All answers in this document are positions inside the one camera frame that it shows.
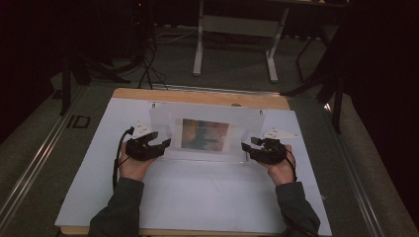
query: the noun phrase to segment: cable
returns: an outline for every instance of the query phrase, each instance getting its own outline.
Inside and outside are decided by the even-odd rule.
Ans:
[[[191,35],[194,35],[194,34],[196,34],[197,33],[197,31],[193,31],[193,32],[189,32],[189,33],[186,33],[186,34],[183,34],[183,35],[180,35],[179,37],[177,37],[177,38],[174,38],[174,39],[170,39],[170,40],[167,40],[167,41],[158,41],[157,43],[159,43],[159,44],[166,44],[166,43],[170,43],[170,42],[173,42],[173,41],[176,41],[176,40],[179,40],[179,39],[181,39],[181,38],[185,38],[185,37],[188,37],[188,36],[191,36]]]
[[[117,68],[117,69],[111,68],[109,70],[111,70],[113,72],[116,72],[119,77],[125,77],[125,76],[128,76],[128,75],[134,73],[139,68],[141,68],[140,65],[136,65],[136,66],[134,64],[132,64],[132,66],[130,66],[130,65],[131,65],[131,63],[129,65],[125,65],[125,66],[122,66],[122,67]],[[102,73],[98,72],[97,70],[90,67],[89,65],[87,65],[87,69],[89,71],[89,74],[93,77],[92,81],[108,81],[109,80],[107,77],[104,77]]]
[[[120,168],[120,166],[123,164],[123,163],[125,163],[128,159],[130,158],[130,156],[128,156],[128,157],[126,157],[125,158],[125,160],[123,161],[123,162],[121,162],[119,165],[118,165],[118,168]]]
[[[151,90],[152,90],[153,88],[152,88],[151,81],[150,81],[150,78],[149,78],[148,69],[150,68],[151,63],[153,63],[153,61],[154,61],[154,54],[155,53],[154,53],[154,49],[151,48],[149,45],[147,45],[146,47],[148,47],[151,50],[152,57],[151,57],[150,63],[148,65],[145,63],[145,58],[144,58],[145,71],[142,73],[141,79],[139,80],[138,89],[141,89],[142,80],[144,79],[145,74],[147,74],[148,82],[150,83],[150,87],[151,87]]]
[[[131,127],[130,129],[124,132],[123,136],[121,136],[120,143],[118,144],[117,157],[115,158],[115,161],[114,161],[114,174],[112,176],[112,186],[114,189],[117,187],[117,183],[118,183],[118,168],[120,167],[119,161],[120,161],[121,148],[123,147],[123,142],[124,142],[124,139],[126,138],[126,135],[132,134],[132,133],[133,133],[133,127]]]
[[[219,35],[224,37],[224,41],[217,41],[216,39],[210,39],[208,37],[204,37],[204,40],[206,41],[211,41],[215,44],[254,44],[259,42],[260,40],[262,40],[263,37],[248,37],[247,39],[244,40],[238,40],[234,38],[233,34],[226,34],[226,33],[211,33],[212,35]]]
[[[289,152],[291,155],[292,155],[292,157],[293,157],[293,163],[290,161],[290,159],[286,156],[286,161],[291,165],[291,167],[293,168],[293,181],[295,182],[296,181],[296,171],[295,171],[295,169],[296,169],[296,160],[295,160],[295,157],[293,156],[293,153],[292,152],[290,152],[288,149],[286,149],[287,150],[287,152]]]
[[[150,64],[151,70],[154,72],[154,75],[157,77],[157,80],[160,81],[161,84],[163,84],[163,86],[166,88],[167,91],[169,91],[169,88],[167,87],[167,85],[164,83],[164,81],[166,81],[167,77],[164,73],[162,72],[158,72],[154,66],[152,64]],[[164,79],[162,80],[157,73],[160,73],[162,76],[164,76]]]

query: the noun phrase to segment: chair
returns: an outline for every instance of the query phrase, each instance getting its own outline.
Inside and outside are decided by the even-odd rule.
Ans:
[[[332,42],[332,39],[334,38],[336,32],[338,31],[339,26],[337,25],[323,25],[319,28],[318,31],[318,37],[322,40],[324,45],[326,47],[329,46],[330,42]],[[308,76],[306,79],[302,76],[301,67],[299,65],[299,59],[301,58],[302,54],[305,52],[305,50],[310,46],[310,44],[316,39],[316,37],[311,37],[310,40],[305,44],[304,48],[301,50],[301,52],[296,57],[296,68],[298,70],[299,79],[301,81],[305,82],[308,81],[311,78],[311,75]]]

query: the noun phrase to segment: wooden edge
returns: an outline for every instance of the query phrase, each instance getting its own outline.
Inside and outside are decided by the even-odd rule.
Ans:
[[[287,99],[280,95],[244,95],[218,92],[161,91],[119,88],[115,90],[113,98],[221,106],[231,106],[233,104],[237,104],[247,108],[264,108],[287,111],[290,109]]]
[[[60,226],[61,233],[65,235],[87,235],[89,227],[84,226]],[[274,234],[267,233],[246,233],[246,232],[227,232],[227,231],[190,231],[190,230],[159,230],[159,229],[139,229],[139,236],[273,236]]]

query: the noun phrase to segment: gray sleeve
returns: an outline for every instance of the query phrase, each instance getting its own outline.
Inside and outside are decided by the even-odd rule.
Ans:
[[[276,186],[278,204],[287,225],[285,236],[317,236],[320,220],[305,199],[301,182]]]
[[[89,236],[138,236],[143,188],[143,182],[120,178],[108,206],[90,221]]]

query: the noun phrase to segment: metal rail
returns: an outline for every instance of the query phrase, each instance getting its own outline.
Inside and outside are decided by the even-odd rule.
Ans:
[[[23,173],[23,175],[16,182],[13,190],[9,193],[6,201],[4,202],[0,210],[0,236],[4,234],[7,226],[18,210],[20,204],[28,193],[31,185],[34,183],[38,173],[40,172],[43,164],[48,159],[50,152],[52,151],[56,141],[59,139],[61,133],[65,129],[65,125],[68,123],[71,112],[74,110],[81,96],[86,91],[85,87],[78,87],[73,96],[73,102],[71,107],[63,116],[61,116],[52,130],[46,137],[45,141],[41,145],[37,154],[32,159],[31,163]]]
[[[325,112],[323,113],[325,119],[327,119],[327,124],[330,132],[335,133],[335,128],[332,126],[330,120],[331,109],[328,104],[324,107]],[[373,237],[382,237],[385,236],[381,225],[377,219],[376,213],[373,209],[372,202],[364,188],[364,185],[361,183],[358,172],[355,168],[355,165],[351,159],[351,156],[348,152],[348,149],[345,146],[345,143],[342,140],[342,137],[338,135],[333,136],[338,143],[338,148],[341,150],[344,161],[344,169],[348,175],[348,181],[351,185],[352,191],[354,192],[355,199],[360,207],[360,211],[365,219],[367,228],[370,231],[371,236]]]

